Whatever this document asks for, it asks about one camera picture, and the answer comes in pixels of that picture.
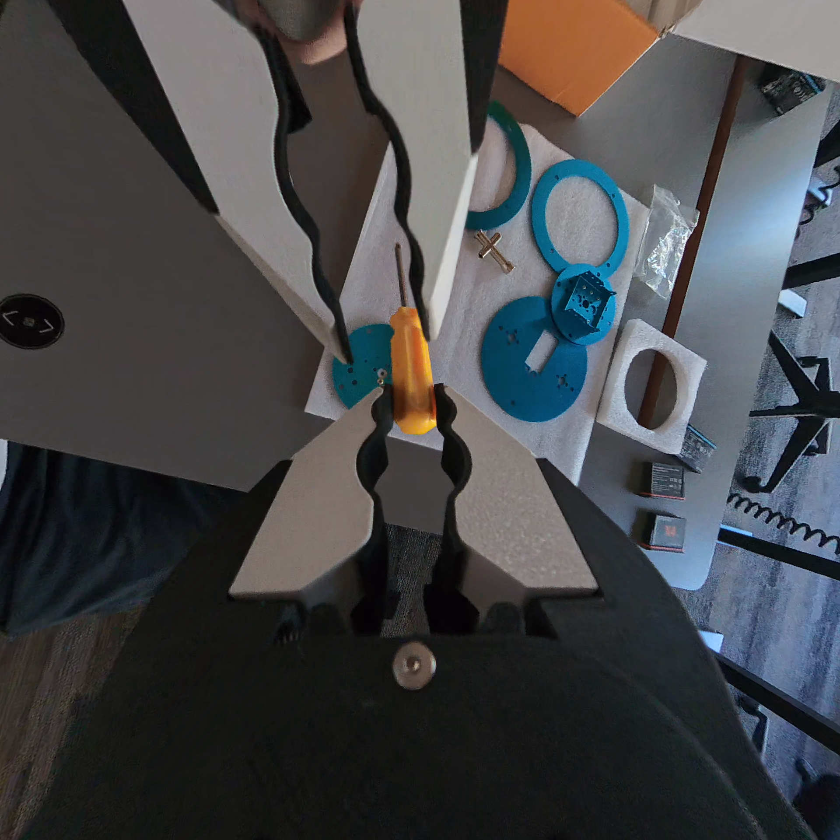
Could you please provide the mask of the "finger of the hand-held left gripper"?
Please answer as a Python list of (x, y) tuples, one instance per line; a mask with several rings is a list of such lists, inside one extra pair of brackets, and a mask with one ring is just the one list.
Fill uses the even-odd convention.
[(460, 2), (366, 1), (343, 13), (365, 110), (395, 159), (393, 212), (427, 340), (436, 340), (455, 279), (478, 155), (471, 148)]
[(291, 183), (286, 56), (216, 2), (125, 3), (217, 206), (217, 221), (321, 344), (352, 360), (319, 231)]

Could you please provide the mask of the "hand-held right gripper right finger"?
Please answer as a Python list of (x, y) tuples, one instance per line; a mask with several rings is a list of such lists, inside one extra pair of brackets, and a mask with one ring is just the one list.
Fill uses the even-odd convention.
[(538, 460), (454, 388), (436, 385), (441, 466), (452, 483), (440, 553), (425, 586), (434, 635), (475, 633), (498, 605), (599, 592)]

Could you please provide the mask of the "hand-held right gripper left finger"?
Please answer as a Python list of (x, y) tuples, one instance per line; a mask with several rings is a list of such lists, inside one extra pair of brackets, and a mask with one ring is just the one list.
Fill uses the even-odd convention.
[(382, 501), (392, 388), (376, 385), (291, 459), (228, 593), (334, 607), (360, 635), (394, 610)]

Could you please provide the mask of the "small blue round plate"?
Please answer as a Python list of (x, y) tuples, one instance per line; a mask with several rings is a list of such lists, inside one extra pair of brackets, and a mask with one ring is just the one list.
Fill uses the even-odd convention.
[(392, 337), (394, 331), (388, 323), (371, 323), (352, 331), (349, 336), (353, 360), (345, 364), (332, 361), (332, 385), (341, 403), (352, 408), (372, 390), (380, 386), (375, 371), (385, 368), (392, 383)]

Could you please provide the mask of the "yellow screwdriver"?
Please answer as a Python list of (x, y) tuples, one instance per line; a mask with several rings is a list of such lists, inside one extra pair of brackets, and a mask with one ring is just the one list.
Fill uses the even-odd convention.
[(390, 320), (393, 417), (404, 434), (421, 436), (437, 425), (434, 377), (417, 310), (408, 305), (400, 243), (394, 251), (401, 305)]

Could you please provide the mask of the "person's left hand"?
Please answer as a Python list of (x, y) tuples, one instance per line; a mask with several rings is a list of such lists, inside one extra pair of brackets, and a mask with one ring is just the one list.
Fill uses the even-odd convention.
[(316, 38), (306, 41), (292, 41), (288, 46), (294, 60), (306, 66), (316, 66), (341, 55), (348, 46), (347, 34), (342, 17), (337, 17)]

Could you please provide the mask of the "orange cardboard box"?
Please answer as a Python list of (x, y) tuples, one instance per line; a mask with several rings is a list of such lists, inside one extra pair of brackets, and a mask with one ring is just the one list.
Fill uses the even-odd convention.
[(838, 1), (513, 1), (500, 65), (580, 117), (667, 35), (838, 81)]

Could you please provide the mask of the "white foam block with hole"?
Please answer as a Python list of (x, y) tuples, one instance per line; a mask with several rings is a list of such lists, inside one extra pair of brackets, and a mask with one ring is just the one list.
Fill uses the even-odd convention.
[[(642, 352), (666, 357), (675, 373), (675, 406), (654, 429), (640, 425), (627, 407), (625, 383), (633, 360)], [(667, 455), (678, 455), (684, 444), (707, 361), (640, 319), (626, 322), (616, 342), (605, 379), (596, 421), (613, 431)]]

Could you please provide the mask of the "large blue plate with cutout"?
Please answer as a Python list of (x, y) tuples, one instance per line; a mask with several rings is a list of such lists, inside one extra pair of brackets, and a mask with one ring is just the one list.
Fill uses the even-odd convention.
[[(555, 345), (536, 370), (528, 357), (544, 334)], [(481, 344), (480, 367), (490, 396), (503, 412), (526, 423), (547, 423), (581, 396), (587, 349), (560, 335), (548, 299), (520, 297), (490, 321)]]

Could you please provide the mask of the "metal cross wrench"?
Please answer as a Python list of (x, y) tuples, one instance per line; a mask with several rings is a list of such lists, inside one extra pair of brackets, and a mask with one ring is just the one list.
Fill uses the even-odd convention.
[(478, 256), (480, 259), (491, 258), (502, 271), (503, 274), (508, 275), (512, 273), (515, 266), (506, 257), (499, 248), (499, 243), (501, 241), (501, 233), (496, 231), (495, 233), (489, 234), (484, 230), (477, 230), (475, 232), (475, 240), (479, 244), (479, 253)]

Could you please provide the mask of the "white foam sheet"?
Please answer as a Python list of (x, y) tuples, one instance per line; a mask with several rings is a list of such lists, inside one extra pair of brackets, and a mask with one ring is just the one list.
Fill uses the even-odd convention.
[[(570, 160), (571, 155), (552, 145), (536, 129), (522, 127), (532, 161), (532, 186), (551, 165)], [(470, 201), (481, 205), (498, 203), (507, 187), (508, 142), (502, 131), (491, 125), (479, 153), (476, 181)], [(606, 198), (599, 198), (595, 184), (581, 179), (561, 185), (550, 197), (548, 227), (555, 243), (566, 250), (569, 261), (603, 261), (614, 238), (615, 216)], [(393, 246), (402, 241), (407, 259), (405, 236), (393, 214), (396, 164), (389, 144), (365, 215), (360, 238), (346, 276), (340, 303), (350, 331), (371, 323), (387, 323), (399, 303)], [(635, 266), (636, 254), (644, 234), (649, 209), (631, 194), (620, 191), (629, 218), (629, 243), (620, 269), (610, 279), (616, 290), (616, 316), (620, 320)], [(480, 371), (480, 345), (485, 330), (504, 305), (525, 296), (551, 291), (557, 276), (533, 242), (530, 223), (530, 196), (525, 207), (500, 229), (500, 250), (514, 264), (505, 275), (490, 257), (478, 257), (478, 243), (472, 232), (464, 232), (455, 282), (444, 325), (430, 345), (432, 366), (438, 382), (452, 385), (500, 427), (519, 440), (536, 456), (546, 458), (578, 484), (585, 461), (595, 414), (613, 354), (617, 324), (606, 338), (587, 349), (588, 370), (583, 393), (561, 416), (546, 423), (526, 423), (507, 415), (491, 398)], [(306, 403), (309, 414), (336, 419), (345, 406), (332, 381), (333, 355), (324, 351)]]

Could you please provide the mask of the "person's dark cloth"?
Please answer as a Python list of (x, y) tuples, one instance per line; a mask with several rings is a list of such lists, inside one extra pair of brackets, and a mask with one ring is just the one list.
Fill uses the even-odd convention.
[(1, 442), (1, 630), (146, 602), (240, 490)]

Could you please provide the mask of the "clear plastic bag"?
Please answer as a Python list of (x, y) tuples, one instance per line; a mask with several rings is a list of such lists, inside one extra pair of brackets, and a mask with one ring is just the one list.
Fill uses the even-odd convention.
[(686, 246), (700, 219), (697, 208), (682, 203), (669, 189), (654, 184), (637, 251), (633, 278), (663, 300), (671, 298)]

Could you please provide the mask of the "black office chair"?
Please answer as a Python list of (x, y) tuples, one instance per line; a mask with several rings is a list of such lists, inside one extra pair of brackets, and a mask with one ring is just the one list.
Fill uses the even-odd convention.
[(794, 357), (773, 330), (769, 333), (768, 345), (796, 401), (790, 405), (752, 410), (749, 417), (792, 418), (796, 426), (768, 479), (762, 481), (758, 476), (747, 476), (741, 480), (742, 487), (755, 494), (774, 491), (795, 463), (839, 418), (839, 392), (831, 387), (830, 360), (814, 355)]

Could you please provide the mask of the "stack of black boxes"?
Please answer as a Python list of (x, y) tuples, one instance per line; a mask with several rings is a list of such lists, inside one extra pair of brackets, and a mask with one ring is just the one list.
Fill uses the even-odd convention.
[(759, 90), (777, 116), (783, 116), (826, 89), (826, 79), (791, 68), (767, 69)]

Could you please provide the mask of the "blue disc with square bracket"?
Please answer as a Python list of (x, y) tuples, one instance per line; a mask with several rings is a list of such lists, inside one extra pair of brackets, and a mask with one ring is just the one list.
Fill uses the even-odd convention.
[(576, 264), (561, 271), (550, 298), (553, 324), (560, 336), (580, 346), (601, 342), (616, 317), (616, 292), (604, 270)]

